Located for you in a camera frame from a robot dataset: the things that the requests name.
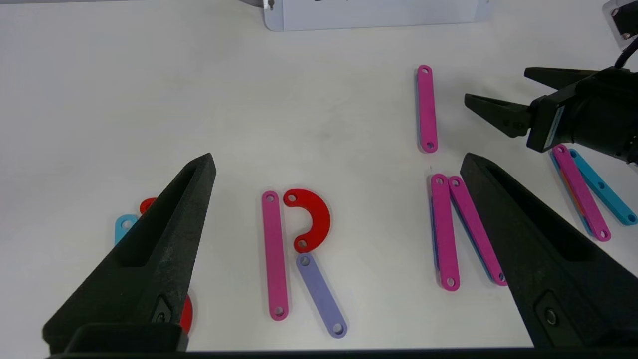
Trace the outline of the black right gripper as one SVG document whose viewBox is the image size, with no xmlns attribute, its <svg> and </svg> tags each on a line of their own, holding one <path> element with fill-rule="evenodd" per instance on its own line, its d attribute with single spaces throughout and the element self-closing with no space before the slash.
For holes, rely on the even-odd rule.
<svg viewBox="0 0 638 359">
<path fill-rule="evenodd" d="M 556 89 L 529 105 L 465 94 L 464 105 L 510 138 L 525 137 L 526 147 L 539 153 L 556 145 L 574 143 L 576 115 L 582 109 L 578 91 L 599 91 L 600 83 L 587 80 L 593 70 L 528 67 L 524 77 Z"/>
</svg>

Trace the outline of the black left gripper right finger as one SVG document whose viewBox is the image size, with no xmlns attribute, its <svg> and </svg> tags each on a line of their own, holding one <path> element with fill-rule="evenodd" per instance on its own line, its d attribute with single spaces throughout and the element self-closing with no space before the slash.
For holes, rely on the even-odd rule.
<svg viewBox="0 0 638 359">
<path fill-rule="evenodd" d="M 489 159 L 460 173 L 534 346 L 637 346 L 636 276 Z"/>
</svg>

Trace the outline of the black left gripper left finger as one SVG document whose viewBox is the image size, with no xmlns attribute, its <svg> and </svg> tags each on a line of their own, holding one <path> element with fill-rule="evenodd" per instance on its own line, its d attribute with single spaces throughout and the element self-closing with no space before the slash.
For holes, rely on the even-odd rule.
<svg viewBox="0 0 638 359">
<path fill-rule="evenodd" d="M 216 166 L 190 162 L 47 321 L 51 353 L 177 353 Z"/>
</svg>

